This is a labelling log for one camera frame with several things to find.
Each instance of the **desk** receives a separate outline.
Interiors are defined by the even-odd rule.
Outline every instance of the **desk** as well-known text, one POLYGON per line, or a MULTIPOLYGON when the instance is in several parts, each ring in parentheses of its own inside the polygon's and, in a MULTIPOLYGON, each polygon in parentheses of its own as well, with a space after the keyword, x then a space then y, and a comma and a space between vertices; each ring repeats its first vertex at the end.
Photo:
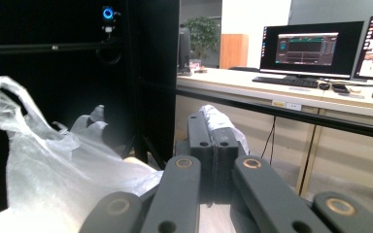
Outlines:
MULTIPOLYGON (((373 125, 373 87, 363 87, 363 99, 330 90, 253 83, 256 73, 208 69, 208 73, 178 77, 177 87, 204 90, 225 97, 271 105, 273 100, 302 105, 302 111, 373 125)), ((252 154, 262 154, 274 118, 269 115, 177 96, 175 139, 187 134, 187 116, 203 105, 225 113, 247 137, 252 154)), ((361 201, 373 212, 373 138, 277 118, 272 166, 302 197, 338 191, 361 201)), ((271 146, 264 158, 270 159, 271 146)))

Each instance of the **black cable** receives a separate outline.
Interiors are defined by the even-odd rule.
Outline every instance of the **black cable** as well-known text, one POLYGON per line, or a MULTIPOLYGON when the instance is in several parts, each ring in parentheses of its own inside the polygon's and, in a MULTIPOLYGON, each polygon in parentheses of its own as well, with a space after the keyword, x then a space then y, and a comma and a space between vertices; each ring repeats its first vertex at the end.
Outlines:
POLYGON ((272 163, 272 154, 274 154, 274 141, 275 141, 275 120, 277 119, 276 116, 274 116, 274 132, 272 133, 272 143, 271 143, 271 157, 269 158, 269 165, 272 163))
MULTIPOLYGON (((273 135, 273 142, 274 142, 274 134, 275 134, 275 121, 276 121, 277 117, 274 116, 274 121, 272 123, 272 128, 271 128, 271 132, 269 133, 269 136, 268 136, 268 139, 266 140, 266 143, 265 143, 265 147, 264 147, 264 151, 262 152, 262 156, 261 158, 263 158, 263 155, 265 154, 265 151, 266 151, 266 147, 268 146, 268 142, 269 142, 269 139, 271 138, 271 135, 273 135)), ((272 149, 271 149, 271 157, 272 157, 272 152, 274 151, 274 145, 272 145, 272 149)))
MULTIPOLYGON (((118 38, 111 37, 111 38, 108 38, 106 41, 103 41, 102 43, 105 43, 105 44, 111 44, 112 43, 113 44, 113 43, 117 43, 118 41, 119 41, 118 38)), ((102 49, 98 49, 98 50, 95 51, 95 54, 96 54, 96 57, 98 57, 99 61, 102 64, 104 64, 104 65, 115 65, 120 61, 121 52, 118 52, 118 55, 116 57, 114 57, 113 59, 106 60, 102 56, 101 51, 102 51, 102 49)))

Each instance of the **white plastic bag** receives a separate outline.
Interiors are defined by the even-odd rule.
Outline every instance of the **white plastic bag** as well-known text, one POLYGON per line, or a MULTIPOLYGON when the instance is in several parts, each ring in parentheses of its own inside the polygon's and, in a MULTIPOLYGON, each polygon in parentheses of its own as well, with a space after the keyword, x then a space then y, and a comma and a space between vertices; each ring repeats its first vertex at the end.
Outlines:
POLYGON ((28 112, 0 90, 0 129, 8 133, 9 210, 14 232, 78 232, 96 203, 116 191, 142 195, 161 172, 123 161, 102 142, 103 106, 80 116, 69 132, 52 129, 25 88, 0 77, 0 88, 15 94, 28 112), (86 127, 88 119, 94 121, 86 127))
POLYGON ((247 138, 235 127, 227 115, 221 113, 212 105, 204 105, 199 111, 204 114, 209 130, 213 131, 219 128, 231 128, 235 139, 241 143, 245 153, 250 154, 250 147, 248 146, 247 138))

